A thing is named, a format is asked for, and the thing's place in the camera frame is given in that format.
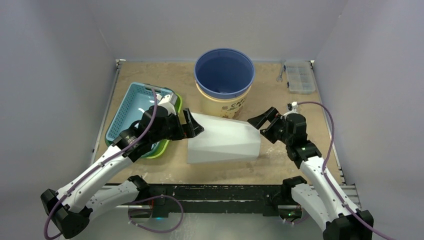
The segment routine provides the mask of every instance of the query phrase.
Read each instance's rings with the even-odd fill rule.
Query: blue basket
[[[108,145],[119,136],[119,133],[129,128],[134,121],[140,120],[144,111],[154,105],[152,89],[162,97],[173,93],[173,91],[167,88],[138,82],[131,83],[106,132],[105,139]],[[158,145],[157,143],[153,144],[152,150],[142,157],[148,157],[150,154],[154,153]]]

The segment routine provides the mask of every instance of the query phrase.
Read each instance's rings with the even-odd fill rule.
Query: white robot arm
[[[186,124],[180,123],[172,103],[176,97],[173,94],[163,98],[157,95],[160,100],[157,107],[150,107],[141,120],[123,130],[93,165],[57,191],[47,189],[41,195],[48,222],[51,219],[66,239],[78,235],[90,220],[102,213],[118,205],[150,197],[143,191],[147,184],[139,176],[130,177],[107,191],[98,191],[114,175],[149,152],[152,144],[165,139],[193,138],[204,131],[188,108],[183,110]]]
[[[271,107],[265,113],[247,120],[256,129],[266,121],[270,122],[266,129],[260,130],[260,134],[271,143],[283,142],[288,157],[316,190],[312,191],[306,180],[298,176],[283,181],[284,192],[281,194],[290,196],[310,214],[323,231],[325,240],[370,240],[372,231],[359,222],[349,209],[354,210],[371,227],[374,224],[372,215],[367,210],[360,211],[325,168],[320,151],[308,140],[306,119],[298,113],[297,107],[297,102],[288,104],[289,112],[285,114]]]

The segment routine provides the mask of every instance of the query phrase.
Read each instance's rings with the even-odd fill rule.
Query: wooden board
[[[280,67],[281,65],[277,63],[255,63],[255,80],[239,120],[246,121],[270,107],[276,107],[281,113],[285,113],[287,103],[293,101],[319,101],[317,92],[289,93],[285,79],[283,82],[276,81]],[[104,141],[105,133],[128,87],[133,82],[170,88],[182,96],[184,108],[190,108],[193,113],[201,113],[201,94],[195,85],[193,69],[194,62],[125,62],[113,93],[96,159],[107,148]],[[306,117],[309,139],[318,146],[324,157],[328,151],[330,137],[323,110],[316,105],[308,104],[300,106],[299,112]],[[260,154],[256,161],[205,164],[187,164],[188,141],[186,139],[172,141],[161,157],[140,159],[118,173],[110,182],[122,183],[129,176],[140,175],[148,183],[281,184],[283,179],[302,175],[287,157],[283,143],[271,144],[263,137],[261,140]],[[331,153],[327,166],[340,183],[334,153]]]

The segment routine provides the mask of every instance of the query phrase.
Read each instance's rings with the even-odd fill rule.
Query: purple cable
[[[116,158],[117,156],[123,154],[124,152],[126,152],[128,149],[132,148],[136,143],[138,143],[149,131],[150,127],[153,124],[153,121],[155,120],[156,117],[156,110],[158,108],[158,99],[156,98],[156,92],[154,89],[151,90],[153,92],[153,100],[154,100],[154,105],[153,105],[153,113],[151,115],[151,119],[150,122],[148,123],[147,127],[145,128],[145,130],[143,131],[143,133],[135,140],[133,141],[130,145],[126,146],[124,149],[122,149],[121,151],[113,154],[112,156],[106,158],[105,160],[103,160],[101,163],[102,165],[106,165],[109,161],[113,160],[114,158]],[[48,228],[49,228],[49,223],[53,218],[53,214],[56,213],[56,209],[58,209],[59,205],[63,203],[63,201],[68,197],[68,195],[70,193],[72,193],[85,179],[87,179],[91,174],[93,174],[97,169],[101,168],[99,165],[96,165],[95,167],[93,167],[89,172],[87,172],[84,176],[82,176],[72,187],[69,188],[68,191],[66,191],[66,194],[64,194],[59,201],[57,201],[57,203],[53,206],[53,208],[51,209],[50,213],[48,214],[47,220],[45,221],[44,224],[44,238],[46,240],[54,240],[56,238],[58,238],[60,235],[62,235],[62,233],[58,233],[57,235],[51,237],[49,236],[48,233]]]
[[[297,105],[302,105],[302,104],[316,104],[321,106],[328,114],[328,117],[330,118],[330,122],[331,122],[331,140],[330,140],[330,147],[328,149],[327,152],[327,156],[325,157],[324,163],[322,164],[322,171],[324,172],[324,170],[327,167],[327,162],[330,159],[330,153],[331,153],[331,149],[333,147],[333,142],[334,142],[334,121],[333,121],[333,116],[331,115],[330,111],[328,110],[328,108],[326,108],[324,105],[322,105],[319,102],[316,101],[301,101],[298,102]],[[340,201],[342,203],[345,202],[345,200],[343,199],[343,196],[340,194],[339,191],[337,191],[336,187],[333,185],[333,183],[331,182],[330,178],[327,176],[327,173],[324,172],[324,178],[325,180],[327,180],[328,184],[330,185],[331,189],[333,190],[333,192],[337,195],[338,199],[340,199]],[[395,240],[394,238],[387,236],[386,234],[378,231],[377,229],[373,228],[372,226],[370,226],[368,223],[366,223],[364,220],[362,220],[357,214],[356,212],[354,212],[348,204],[345,204],[344,207],[346,207],[346,209],[362,224],[364,225],[367,229],[371,230],[372,232],[374,232],[375,234],[379,235],[380,237],[387,239],[387,240]]]
[[[146,202],[146,201],[150,201],[150,200],[154,200],[154,199],[160,199],[160,198],[167,198],[167,199],[172,199],[172,200],[174,200],[174,201],[178,204],[179,209],[181,209],[181,217],[179,218],[178,223],[177,223],[177,224],[176,224],[173,228],[170,228],[170,229],[168,229],[168,230],[155,230],[155,229],[151,229],[151,228],[148,228],[148,227],[142,226],[142,225],[140,225],[140,224],[138,224],[138,223],[134,222],[134,221],[131,219],[130,211],[128,211],[128,219],[129,219],[129,222],[130,222],[131,224],[133,224],[134,226],[136,226],[136,227],[142,228],[142,229],[144,229],[144,230],[147,230],[147,231],[149,231],[149,232],[156,233],[156,234],[167,234],[167,233],[170,233],[170,232],[174,231],[175,229],[177,229],[177,228],[181,225],[181,223],[183,222],[183,218],[184,218],[184,210],[183,210],[183,205],[181,205],[181,203],[180,203],[180,202],[179,202],[179,201],[178,201],[175,197],[168,196],[168,195],[152,196],[152,197],[149,197],[149,198],[146,198],[146,199],[143,199],[143,200],[133,201],[133,202],[131,202],[131,204],[140,204],[140,203],[143,203],[143,202]]]
[[[299,221],[295,221],[293,224],[294,225],[301,224],[303,221],[305,221],[308,218],[309,218],[309,215],[305,216],[304,218],[301,218]]]

